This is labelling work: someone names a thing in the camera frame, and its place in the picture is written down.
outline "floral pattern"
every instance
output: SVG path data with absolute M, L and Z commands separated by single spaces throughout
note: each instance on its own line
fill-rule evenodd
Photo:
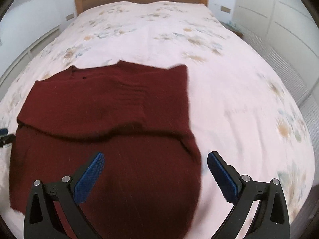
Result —
M 163 3 L 163 6 L 156 9 L 156 11 L 161 11 L 161 10 L 167 10 L 171 12 L 182 12 L 182 13 L 187 12 L 186 10 L 183 10 L 179 8 L 178 6 L 176 6 L 174 3 Z
M 97 38 L 115 37 L 125 33 L 136 31 L 137 28 L 130 28 L 128 25 L 111 25 L 108 24 L 102 32 L 94 33 Z
M 307 173 L 292 162 L 287 170 L 278 172 L 278 178 L 285 194 L 289 220 L 292 222 L 301 208 L 299 203 L 305 193 Z
M 155 21 L 156 19 L 168 19 L 171 14 L 168 13 L 162 13 L 162 12 L 155 12 L 155 13 L 150 13 L 146 15 L 141 15 L 139 18 L 146 18 L 148 22 Z
M 65 51 L 60 51 L 54 57 L 51 58 L 52 61 L 62 59 L 64 67 L 68 67 L 76 58 L 82 56 L 85 52 L 89 51 L 91 47 L 84 47 L 83 44 L 78 46 L 73 46 L 66 49 Z
M 189 58 L 191 60 L 194 60 L 195 62 L 200 62 L 200 63 L 204 63 L 207 61 L 207 59 L 202 58 L 200 56 L 196 56 L 196 55 L 192 55 L 192 54 L 188 54 L 188 53 L 183 53 L 185 58 Z
M 307 139 L 306 124 L 300 114 L 297 113 L 290 100 L 288 91 L 280 84 L 273 80 L 267 80 L 262 74 L 257 74 L 259 78 L 264 80 L 271 93 L 276 98 L 278 104 L 277 131 L 284 141 L 291 142 L 295 139 L 298 143 Z
M 99 13 L 99 15 L 103 15 L 105 13 L 107 14 L 119 14 L 119 13 L 125 13 L 129 12 L 130 10 L 126 10 L 123 6 L 113 6 L 108 10 L 103 10 Z
M 210 39 L 202 38 L 200 35 L 193 35 L 193 30 L 190 28 L 183 28 L 184 33 L 162 33 L 159 36 L 154 37 L 155 40 L 171 41 L 178 40 L 180 42 L 189 42 L 192 45 L 199 46 L 202 49 L 212 52 L 215 55 L 221 55 L 223 46 L 215 41 L 210 41 Z

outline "red knit sweater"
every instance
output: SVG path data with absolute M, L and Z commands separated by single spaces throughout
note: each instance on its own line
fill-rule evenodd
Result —
M 12 208 L 25 212 L 34 180 L 58 181 L 99 151 L 105 168 L 81 208 L 103 238 L 186 235 L 201 170 L 189 129 L 186 66 L 72 66 L 35 82 L 18 124 L 10 161 Z

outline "white wall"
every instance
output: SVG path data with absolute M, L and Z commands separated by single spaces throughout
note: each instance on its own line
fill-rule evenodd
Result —
M 0 76 L 27 47 L 60 22 L 55 0 L 15 0 L 0 22 Z

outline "metal screw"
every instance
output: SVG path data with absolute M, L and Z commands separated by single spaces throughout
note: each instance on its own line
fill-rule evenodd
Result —
M 243 175 L 242 176 L 242 180 L 245 182 L 249 182 L 250 181 L 250 177 L 248 175 Z
M 69 176 L 64 176 L 64 177 L 62 178 L 62 181 L 63 181 L 64 183 L 68 182 L 69 180 L 70 180 L 70 177 L 69 177 Z
M 280 184 L 280 181 L 277 180 L 277 179 L 273 179 L 272 182 L 275 183 L 276 185 L 279 185 L 279 184 Z
M 38 186 L 39 184 L 40 184 L 40 180 L 36 180 L 36 181 L 34 181 L 34 183 L 33 183 L 34 186 Z

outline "bed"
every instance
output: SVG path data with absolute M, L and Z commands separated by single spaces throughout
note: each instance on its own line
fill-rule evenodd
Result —
M 206 164 L 214 150 L 256 181 L 278 178 L 292 222 L 314 178 L 308 129 L 273 69 L 224 28 L 207 5 L 208 0 L 75 0 L 77 19 L 28 64 L 0 102 L 0 127 L 15 132 L 34 82 L 71 65 L 91 68 L 119 60 L 158 68 L 185 64 L 190 127 L 203 160 L 200 200 L 187 239 L 210 238 L 232 208 Z M 24 216 L 9 204 L 10 152 L 10 146 L 0 150 L 0 214 L 23 238 Z M 256 207 L 257 202 L 238 238 L 244 237 Z

